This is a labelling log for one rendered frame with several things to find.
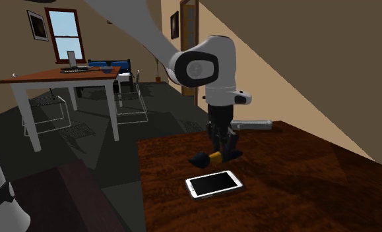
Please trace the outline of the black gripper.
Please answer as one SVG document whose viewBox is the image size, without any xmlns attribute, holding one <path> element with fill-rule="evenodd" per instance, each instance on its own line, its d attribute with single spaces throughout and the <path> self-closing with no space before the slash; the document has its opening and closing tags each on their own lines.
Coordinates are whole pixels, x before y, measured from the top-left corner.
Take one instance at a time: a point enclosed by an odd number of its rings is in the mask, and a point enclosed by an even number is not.
<svg viewBox="0 0 382 232">
<path fill-rule="evenodd" d="M 239 139 L 239 134 L 230 127 L 233 118 L 233 105 L 215 106 L 208 104 L 208 123 L 206 124 L 208 137 L 213 144 L 216 144 L 220 142 L 220 132 L 224 132 L 222 147 L 225 152 L 235 150 Z"/>
</svg>

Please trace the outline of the black brush with yellow band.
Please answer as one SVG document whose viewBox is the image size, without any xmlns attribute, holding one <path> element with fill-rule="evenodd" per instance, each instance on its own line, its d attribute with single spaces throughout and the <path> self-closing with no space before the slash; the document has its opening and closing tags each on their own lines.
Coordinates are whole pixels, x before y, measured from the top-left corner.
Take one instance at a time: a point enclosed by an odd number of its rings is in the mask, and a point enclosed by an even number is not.
<svg viewBox="0 0 382 232">
<path fill-rule="evenodd" d="M 231 152 L 226 152 L 225 154 L 221 152 L 214 152 L 211 154 L 199 152 L 187 161 L 191 165 L 203 169 L 208 167 L 210 164 L 226 163 L 227 161 L 234 160 L 242 156 L 242 154 L 243 152 L 239 150 L 232 150 Z"/>
</svg>

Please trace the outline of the grey remote control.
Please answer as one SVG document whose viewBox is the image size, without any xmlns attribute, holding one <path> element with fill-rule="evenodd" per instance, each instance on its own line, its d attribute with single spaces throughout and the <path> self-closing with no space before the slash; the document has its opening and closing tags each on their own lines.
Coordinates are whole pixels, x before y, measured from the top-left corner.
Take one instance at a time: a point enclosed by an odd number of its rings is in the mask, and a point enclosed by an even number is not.
<svg viewBox="0 0 382 232">
<path fill-rule="evenodd" d="M 232 120 L 231 127 L 236 130 L 271 130 L 271 120 Z"/>
</svg>

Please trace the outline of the white smartphone with black screen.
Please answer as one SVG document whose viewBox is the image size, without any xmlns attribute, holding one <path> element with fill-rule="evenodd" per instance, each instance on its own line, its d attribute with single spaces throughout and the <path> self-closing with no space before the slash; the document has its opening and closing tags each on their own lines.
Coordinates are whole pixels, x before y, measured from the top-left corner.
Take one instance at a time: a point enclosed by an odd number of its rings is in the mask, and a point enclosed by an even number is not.
<svg viewBox="0 0 382 232">
<path fill-rule="evenodd" d="M 230 170 L 192 177 L 185 180 L 185 185 L 193 200 L 210 198 L 244 187 Z"/>
</svg>

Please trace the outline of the dark wooden table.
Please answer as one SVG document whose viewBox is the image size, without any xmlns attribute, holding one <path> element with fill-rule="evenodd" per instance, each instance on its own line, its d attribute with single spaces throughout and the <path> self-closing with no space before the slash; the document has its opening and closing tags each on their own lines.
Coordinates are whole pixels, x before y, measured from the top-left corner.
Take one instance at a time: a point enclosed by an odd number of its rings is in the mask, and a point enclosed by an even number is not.
<svg viewBox="0 0 382 232">
<path fill-rule="evenodd" d="M 137 146 L 146 232 L 382 232 L 382 165 L 288 123 L 241 131 L 242 157 L 204 169 L 205 132 Z M 186 179 L 225 170 L 242 189 L 191 198 Z"/>
</svg>

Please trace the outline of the brown wooden door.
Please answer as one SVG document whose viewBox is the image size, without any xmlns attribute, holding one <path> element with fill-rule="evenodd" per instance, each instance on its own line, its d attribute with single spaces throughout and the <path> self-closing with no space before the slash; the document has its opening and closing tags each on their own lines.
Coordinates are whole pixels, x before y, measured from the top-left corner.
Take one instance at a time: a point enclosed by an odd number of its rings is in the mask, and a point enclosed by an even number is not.
<svg viewBox="0 0 382 232">
<path fill-rule="evenodd" d="M 199 0 L 180 1 L 180 46 L 186 51 L 199 44 Z"/>
</svg>

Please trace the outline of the blue cushioned bench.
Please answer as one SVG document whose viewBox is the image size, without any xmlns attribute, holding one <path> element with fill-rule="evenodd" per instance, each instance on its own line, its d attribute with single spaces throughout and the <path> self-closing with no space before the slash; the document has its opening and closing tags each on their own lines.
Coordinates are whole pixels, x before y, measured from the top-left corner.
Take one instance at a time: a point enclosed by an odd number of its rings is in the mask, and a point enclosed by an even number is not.
<svg viewBox="0 0 382 232">
<path fill-rule="evenodd" d="M 128 86 L 130 88 L 130 91 L 134 91 L 134 84 L 133 84 L 133 75 L 131 74 L 131 61 L 129 59 L 127 60 L 88 60 L 89 66 L 94 67 L 104 67 L 104 66 L 117 66 L 120 67 L 119 74 L 122 75 L 121 80 L 119 81 L 119 86 Z"/>
</svg>

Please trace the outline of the dark maroon robot stand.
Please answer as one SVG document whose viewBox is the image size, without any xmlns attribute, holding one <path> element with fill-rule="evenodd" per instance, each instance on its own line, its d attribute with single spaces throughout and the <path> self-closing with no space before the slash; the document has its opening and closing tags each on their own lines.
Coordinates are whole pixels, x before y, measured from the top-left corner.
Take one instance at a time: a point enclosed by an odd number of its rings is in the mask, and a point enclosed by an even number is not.
<svg viewBox="0 0 382 232">
<path fill-rule="evenodd" d="M 26 232 L 125 232 L 81 159 L 17 179 L 12 186 L 30 216 Z"/>
</svg>

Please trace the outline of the brown table with white legs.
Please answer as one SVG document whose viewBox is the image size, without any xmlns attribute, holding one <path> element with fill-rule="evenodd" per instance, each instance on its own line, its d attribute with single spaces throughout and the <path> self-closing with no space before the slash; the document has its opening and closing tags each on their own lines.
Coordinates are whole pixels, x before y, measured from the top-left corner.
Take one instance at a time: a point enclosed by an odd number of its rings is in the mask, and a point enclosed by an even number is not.
<svg viewBox="0 0 382 232">
<path fill-rule="evenodd" d="M 118 77 L 119 67 L 112 67 L 111 72 L 104 73 L 98 67 L 89 69 L 88 72 L 62 73 L 60 69 L 26 74 L 24 76 L 12 77 L 0 80 L 1 84 L 9 84 L 12 88 L 20 114 L 24 119 L 24 125 L 28 131 L 33 149 L 39 152 L 41 148 L 38 132 L 28 101 L 27 90 L 45 88 L 68 88 L 72 106 L 77 110 L 77 102 L 74 88 L 87 86 L 104 86 L 106 90 L 107 103 L 109 107 L 110 120 L 115 141 L 119 140 L 117 114 L 115 108 L 115 97 L 113 83 Z"/>
</svg>

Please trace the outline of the black framed dark wall picture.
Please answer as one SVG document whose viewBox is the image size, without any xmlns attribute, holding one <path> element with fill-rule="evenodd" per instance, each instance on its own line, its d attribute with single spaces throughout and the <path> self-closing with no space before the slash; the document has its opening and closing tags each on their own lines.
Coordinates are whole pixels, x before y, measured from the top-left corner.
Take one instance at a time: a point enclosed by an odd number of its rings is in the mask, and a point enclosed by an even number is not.
<svg viewBox="0 0 382 232">
<path fill-rule="evenodd" d="M 170 17 L 170 37 L 172 40 L 179 37 L 179 11 Z"/>
</svg>

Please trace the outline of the window with dark red frame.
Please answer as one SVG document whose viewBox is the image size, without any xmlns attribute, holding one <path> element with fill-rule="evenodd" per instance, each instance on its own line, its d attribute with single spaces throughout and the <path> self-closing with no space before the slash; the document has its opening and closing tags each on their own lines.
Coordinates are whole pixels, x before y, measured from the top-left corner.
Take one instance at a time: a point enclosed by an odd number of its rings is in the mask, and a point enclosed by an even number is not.
<svg viewBox="0 0 382 232">
<path fill-rule="evenodd" d="M 55 62 L 68 63 L 68 51 L 75 52 L 77 64 L 86 63 L 80 24 L 76 9 L 45 7 L 46 18 L 53 44 Z"/>
</svg>

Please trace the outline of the white framed dark wall picture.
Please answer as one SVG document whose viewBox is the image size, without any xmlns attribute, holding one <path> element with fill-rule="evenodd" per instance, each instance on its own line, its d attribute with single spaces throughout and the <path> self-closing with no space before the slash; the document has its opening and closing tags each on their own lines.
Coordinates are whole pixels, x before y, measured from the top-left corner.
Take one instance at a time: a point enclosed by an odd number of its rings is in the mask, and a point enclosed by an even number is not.
<svg viewBox="0 0 382 232">
<path fill-rule="evenodd" d="M 32 36 L 35 40 L 48 42 L 48 35 L 44 24 L 43 16 L 27 10 L 28 19 L 32 31 Z"/>
</svg>

